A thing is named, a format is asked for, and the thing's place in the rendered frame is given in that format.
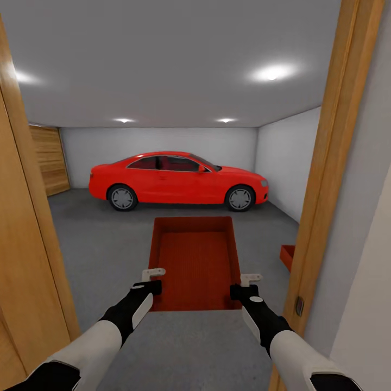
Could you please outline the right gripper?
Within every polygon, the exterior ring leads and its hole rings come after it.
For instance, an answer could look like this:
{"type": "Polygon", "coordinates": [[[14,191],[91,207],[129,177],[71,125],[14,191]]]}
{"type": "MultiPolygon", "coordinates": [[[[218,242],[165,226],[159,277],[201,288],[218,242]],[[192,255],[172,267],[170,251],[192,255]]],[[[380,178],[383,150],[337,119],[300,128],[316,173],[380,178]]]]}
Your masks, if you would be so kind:
{"type": "Polygon", "coordinates": [[[242,295],[246,292],[253,292],[258,294],[258,286],[257,285],[250,285],[250,287],[242,287],[241,285],[230,286],[231,300],[241,301],[242,295]]]}

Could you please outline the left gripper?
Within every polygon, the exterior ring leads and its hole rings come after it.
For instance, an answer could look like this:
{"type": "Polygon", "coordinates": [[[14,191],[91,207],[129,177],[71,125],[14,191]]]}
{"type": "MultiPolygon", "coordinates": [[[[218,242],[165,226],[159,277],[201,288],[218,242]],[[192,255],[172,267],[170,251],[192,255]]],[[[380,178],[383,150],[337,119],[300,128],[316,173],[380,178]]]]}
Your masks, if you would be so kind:
{"type": "Polygon", "coordinates": [[[140,283],[135,283],[133,287],[138,286],[138,285],[147,285],[151,288],[152,290],[152,295],[161,295],[162,294],[162,286],[161,286],[161,280],[157,281],[151,281],[151,282],[140,282],[140,283]]]}

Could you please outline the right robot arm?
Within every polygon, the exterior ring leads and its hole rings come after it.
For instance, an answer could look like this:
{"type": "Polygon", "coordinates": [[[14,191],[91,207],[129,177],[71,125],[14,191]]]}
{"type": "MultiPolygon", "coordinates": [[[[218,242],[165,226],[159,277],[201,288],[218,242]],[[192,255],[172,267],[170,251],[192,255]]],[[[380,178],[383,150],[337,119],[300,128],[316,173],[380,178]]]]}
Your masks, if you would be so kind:
{"type": "Polygon", "coordinates": [[[286,319],[263,306],[258,286],[261,274],[241,274],[240,285],[230,286],[231,300],[242,303],[243,319],[276,366],[287,391],[363,391],[337,364],[305,342],[286,319]]]}

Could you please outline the storage box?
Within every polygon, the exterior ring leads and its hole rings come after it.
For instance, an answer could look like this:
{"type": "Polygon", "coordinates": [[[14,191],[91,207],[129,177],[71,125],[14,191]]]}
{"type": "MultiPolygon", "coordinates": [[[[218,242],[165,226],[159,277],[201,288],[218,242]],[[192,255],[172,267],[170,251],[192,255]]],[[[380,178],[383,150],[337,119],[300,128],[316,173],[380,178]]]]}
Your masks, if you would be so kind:
{"type": "Polygon", "coordinates": [[[291,272],[293,256],[294,256],[295,246],[294,245],[282,245],[280,259],[285,264],[289,272],[291,272]]]}
{"type": "Polygon", "coordinates": [[[162,294],[150,312],[241,310],[230,286],[240,285],[235,235],[230,216],[157,217],[148,269],[164,268],[162,294]]]}

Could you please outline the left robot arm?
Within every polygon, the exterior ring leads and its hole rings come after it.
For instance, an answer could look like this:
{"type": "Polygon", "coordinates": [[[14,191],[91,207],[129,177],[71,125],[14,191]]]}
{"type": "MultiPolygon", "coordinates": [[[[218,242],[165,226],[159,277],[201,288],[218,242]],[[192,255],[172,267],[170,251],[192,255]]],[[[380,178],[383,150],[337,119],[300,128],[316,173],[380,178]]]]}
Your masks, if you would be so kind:
{"type": "Polygon", "coordinates": [[[142,282],[69,345],[43,361],[27,379],[4,391],[96,391],[128,336],[162,294],[164,268],[147,269],[142,282]]]}

